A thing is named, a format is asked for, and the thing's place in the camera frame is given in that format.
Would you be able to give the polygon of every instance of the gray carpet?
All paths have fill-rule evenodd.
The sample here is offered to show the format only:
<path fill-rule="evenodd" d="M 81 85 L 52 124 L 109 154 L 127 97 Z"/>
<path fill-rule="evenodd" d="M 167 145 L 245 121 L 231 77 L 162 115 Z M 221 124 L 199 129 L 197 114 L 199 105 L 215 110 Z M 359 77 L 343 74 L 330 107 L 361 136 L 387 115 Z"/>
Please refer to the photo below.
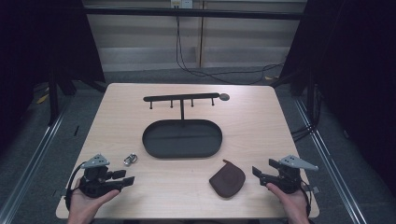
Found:
<path fill-rule="evenodd" d="M 260 68 L 211 68 L 206 72 L 246 71 Z M 281 68 L 265 73 L 268 77 L 277 76 Z M 218 75 L 232 83 L 249 83 L 261 77 L 261 74 Z M 137 71 L 106 74 L 107 84 L 112 82 L 134 83 L 197 83 L 225 84 L 213 77 L 196 77 L 181 69 Z M 255 85 L 266 85 L 265 80 Z M 65 223 L 55 216 L 60 201 L 52 197 L 53 191 L 63 188 L 70 176 L 78 153 L 91 127 L 103 94 L 81 83 L 76 83 L 77 94 L 67 108 L 63 122 L 53 138 L 43 162 L 34 176 L 33 182 L 24 196 L 12 223 Z M 295 100 L 290 96 L 288 85 L 276 88 L 276 94 L 291 131 L 304 126 L 297 110 Z M 3 205 L 8 194 L 17 184 L 24 165 L 34 153 L 40 136 L 47 129 L 49 120 L 49 102 L 42 105 L 32 104 L 23 120 L 20 134 L 10 145 L 8 154 L 1 158 L 3 181 L 0 183 Z M 337 119 L 324 105 L 320 113 L 318 130 L 328 149 L 332 153 L 341 174 L 352 194 L 356 197 L 367 223 L 396 223 L 396 201 L 378 175 L 371 169 L 359 153 L 359 149 L 343 135 L 343 129 Z M 297 149 L 302 158 L 319 166 L 318 172 L 307 172 L 313 186 L 320 188 L 316 195 L 320 215 L 316 223 L 353 223 L 341 197 L 332 182 L 321 157 L 310 136 L 299 141 Z M 121 223 L 120 220 L 96 220 L 95 223 Z M 278 220 L 261 220 L 261 223 L 281 223 Z"/>

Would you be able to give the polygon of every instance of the black mug rack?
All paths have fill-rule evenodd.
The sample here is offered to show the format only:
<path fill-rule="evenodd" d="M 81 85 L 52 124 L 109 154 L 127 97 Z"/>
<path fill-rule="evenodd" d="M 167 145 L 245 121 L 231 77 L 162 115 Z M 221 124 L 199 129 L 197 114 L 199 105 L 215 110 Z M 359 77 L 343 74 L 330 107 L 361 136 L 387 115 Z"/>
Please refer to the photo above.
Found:
<path fill-rule="evenodd" d="M 196 93 L 179 95 L 147 96 L 143 100 L 150 102 L 170 101 L 173 108 L 174 101 L 180 101 L 180 119 L 162 119 L 151 123 L 143 132 L 143 145 L 146 151 L 159 159 L 206 158 L 216 154 L 221 146 L 221 128 L 207 119 L 185 119 L 184 101 L 214 99 L 228 100 L 229 96 L 218 93 Z"/>

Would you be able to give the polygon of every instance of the black oval tray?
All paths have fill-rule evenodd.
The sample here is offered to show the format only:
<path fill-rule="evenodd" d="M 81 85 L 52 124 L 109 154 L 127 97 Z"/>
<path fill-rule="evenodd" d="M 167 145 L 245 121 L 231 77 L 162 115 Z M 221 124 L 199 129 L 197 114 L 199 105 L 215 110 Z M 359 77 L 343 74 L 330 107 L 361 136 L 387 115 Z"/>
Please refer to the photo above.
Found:
<path fill-rule="evenodd" d="M 219 151 L 222 132 L 206 119 L 164 119 L 151 123 L 142 139 L 148 154 L 156 158 L 205 158 Z"/>

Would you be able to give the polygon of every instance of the dark curtain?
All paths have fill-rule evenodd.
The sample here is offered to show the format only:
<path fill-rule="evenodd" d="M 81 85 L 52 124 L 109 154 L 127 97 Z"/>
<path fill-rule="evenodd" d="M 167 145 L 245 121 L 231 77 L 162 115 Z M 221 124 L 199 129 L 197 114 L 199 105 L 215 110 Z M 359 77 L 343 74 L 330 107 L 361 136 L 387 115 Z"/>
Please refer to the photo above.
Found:
<path fill-rule="evenodd" d="M 105 81 L 86 15 L 53 13 L 40 7 L 83 7 L 80 0 L 0 3 L 0 147 L 18 129 L 33 99 L 34 85 L 49 72 L 65 79 Z"/>

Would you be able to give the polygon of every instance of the black cable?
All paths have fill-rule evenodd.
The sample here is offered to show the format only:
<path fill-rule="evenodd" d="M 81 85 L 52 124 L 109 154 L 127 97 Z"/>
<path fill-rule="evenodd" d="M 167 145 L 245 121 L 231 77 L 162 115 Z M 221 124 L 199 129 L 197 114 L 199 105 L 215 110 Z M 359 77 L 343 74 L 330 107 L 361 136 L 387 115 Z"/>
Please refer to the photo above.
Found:
<path fill-rule="evenodd" d="M 66 208 L 67 208 L 67 210 L 70 209 L 70 203 L 71 203 L 72 194 L 73 194 L 73 191 L 74 191 L 74 190 L 72 189 L 72 183 L 73 183 L 73 181 L 74 181 L 74 178 L 76 177 L 76 174 L 77 174 L 78 170 L 81 168 L 82 164 L 80 164 L 80 165 L 74 170 L 73 174 L 70 176 L 70 180 L 69 180 L 69 183 L 68 183 L 68 185 L 67 185 L 66 195 L 64 196 L 64 200 L 65 200 L 65 203 L 66 203 Z"/>
<path fill-rule="evenodd" d="M 314 120 L 309 123 L 308 126 L 302 127 L 296 131 L 291 132 L 291 135 L 293 137 L 294 143 L 300 141 L 307 135 L 311 134 L 317 127 L 318 127 L 318 122 L 319 122 L 319 117 L 320 117 L 320 109 L 321 109 L 321 101 L 322 101 L 322 96 L 320 92 L 318 91 L 318 88 L 315 90 L 315 114 L 314 114 Z"/>
<path fill-rule="evenodd" d="M 191 71 L 189 68 L 187 68 L 186 64 L 184 63 L 184 59 L 183 59 L 183 53 L 181 51 L 182 47 L 181 47 L 181 38 L 180 38 L 180 20 L 179 17 L 177 17 L 177 65 L 183 70 L 188 72 L 191 75 L 197 76 L 197 77 L 212 77 L 218 81 L 227 83 L 227 84 L 232 84 L 232 85 L 253 85 L 256 84 L 260 81 L 262 81 L 263 77 L 264 77 L 264 71 L 268 71 L 270 69 L 273 69 L 275 67 L 279 67 L 279 66 L 283 66 L 284 63 L 278 63 L 278 64 L 268 64 L 266 66 L 264 66 L 261 70 L 256 70 L 256 71 L 246 71 L 246 72 L 221 72 L 221 73 L 213 73 L 213 74 L 208 74 L 205 72 L 201 72 L 201 71 Z M 181 59 L 181 63 L 180 64 L 179 60 L 178 60 L 178 55 L 180 54 L 180 59 Z M 249 83 L 235 83 L 235 82 L 230 82 L 221 78 L 218 78 L 216 76 L 219 75 L 228 75 L 228 74 L 254 74 L 254 73 L 262 73 L 260 78 L 258 78 L 255 81 L 249 82 Z"/>
<path fill-rule="evenodd" d="M 301 181 L 305 184 L 305 186 L 308 188 L 308 191 L 309 191 L 309 200 L 308 200 L 308 196 L 306 195 L 306 192 L 304 191 L 303 187 L 301 187 L 301 190 L 304 193 L 305 200 L 306 200 L 306 203 L 307 203 L 307 205 L 306 205 L 306 215 L 309 217 L 309 214 L 311 213 L 311 204 L 312 204 L 312 189 L 311 189 L 311 187 L 309 187 L 309 185 L 305 181 L 303 181 L 303 180 L 301 180 Z"/>

